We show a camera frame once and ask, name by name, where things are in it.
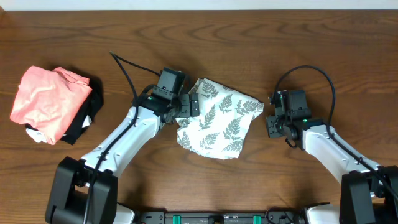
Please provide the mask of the white fern print dress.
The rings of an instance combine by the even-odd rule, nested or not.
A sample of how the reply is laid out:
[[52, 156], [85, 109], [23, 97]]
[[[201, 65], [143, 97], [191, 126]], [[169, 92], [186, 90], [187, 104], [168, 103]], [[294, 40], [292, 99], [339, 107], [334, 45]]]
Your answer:
[[190, 90], [198, 94], [200, 115], [177, 118], [177, 143], [201, 156], [235, 159], [243, 150], [251, 122], [264, 109], [259, 100], [206, 78]]

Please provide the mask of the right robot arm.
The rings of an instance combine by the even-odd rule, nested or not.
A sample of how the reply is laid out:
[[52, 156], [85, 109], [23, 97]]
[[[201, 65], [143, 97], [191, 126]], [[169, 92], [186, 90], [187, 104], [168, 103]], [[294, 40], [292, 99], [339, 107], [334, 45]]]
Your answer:
[[359, 153], [328, 123], [313, 118], [304, 101], [271, 101], [266, 119], [270, 138], [316, 158], [339, 182], [340, 204], [305, 208], [305, 223], [397, 223], [397, 166], [382, 166]]

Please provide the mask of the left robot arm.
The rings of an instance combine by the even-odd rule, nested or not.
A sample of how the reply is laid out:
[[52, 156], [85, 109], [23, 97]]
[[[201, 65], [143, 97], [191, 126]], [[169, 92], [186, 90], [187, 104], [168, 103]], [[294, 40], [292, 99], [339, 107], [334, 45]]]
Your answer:
[[132, 209], [118, 203], [118, 180], [140, 148], [175, 118], [198, 116], [196, 93], [172, 101], [141, 95], [122, 123], [96, 148], [76, 160], [65, 157], [55, 171], [47, 223], [133, 223]]

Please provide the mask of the folded black garment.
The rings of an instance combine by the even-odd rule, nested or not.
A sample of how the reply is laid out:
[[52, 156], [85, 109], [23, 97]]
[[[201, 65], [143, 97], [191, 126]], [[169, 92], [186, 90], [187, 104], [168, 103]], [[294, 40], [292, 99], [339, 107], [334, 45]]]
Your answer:
[[104, 104], [103, 84], [101, 79], [81, 70], [78, 70], [78, 72], [81, 72], [82, 77], [89, 79], [88, 86], [92, 91], [80, 106], [71, 125], [60, 139], [70, 145], [74, 145], [76, 140], [87, 130], [88, 126], [94, 121], [97, 112]]

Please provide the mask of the folded coral pink garment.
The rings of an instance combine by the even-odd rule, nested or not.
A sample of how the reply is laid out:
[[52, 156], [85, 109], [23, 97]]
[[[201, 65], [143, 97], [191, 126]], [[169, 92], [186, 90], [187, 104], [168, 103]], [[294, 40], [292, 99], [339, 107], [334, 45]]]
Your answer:
[[21, 78], [10, 120], [29, 124], [54, 145], [70, 127], [92, 91], [90, 79], [62, 67], [31, 66]]

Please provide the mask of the white crumpled cloth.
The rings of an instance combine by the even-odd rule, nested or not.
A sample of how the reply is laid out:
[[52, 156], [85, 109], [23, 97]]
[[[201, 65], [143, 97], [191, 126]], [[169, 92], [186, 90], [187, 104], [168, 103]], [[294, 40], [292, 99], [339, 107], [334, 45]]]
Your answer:
[[[92, 120], [89, 116], [86, 116], [86, 118], [84, 119], [84, 122], [82, 124], [82, 128], [87, 128], [90, 126]], [[43, 133], [41, 133], [40, 131], [35, 131], [31, 128], [26, 128], [26, 133], [37, 143], [40, 142], [44, 142], [47, 143], [47, 140], [44, 136]]]

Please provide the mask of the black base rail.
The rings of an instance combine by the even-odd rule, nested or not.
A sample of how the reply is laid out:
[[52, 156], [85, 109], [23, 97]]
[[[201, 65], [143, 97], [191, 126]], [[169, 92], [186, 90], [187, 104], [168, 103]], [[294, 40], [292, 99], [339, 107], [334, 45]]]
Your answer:
[[170, 212], [166, 210], [136, 213], [133, 224], [306, 224], [301, 210], [270, 208], [263, 211]]

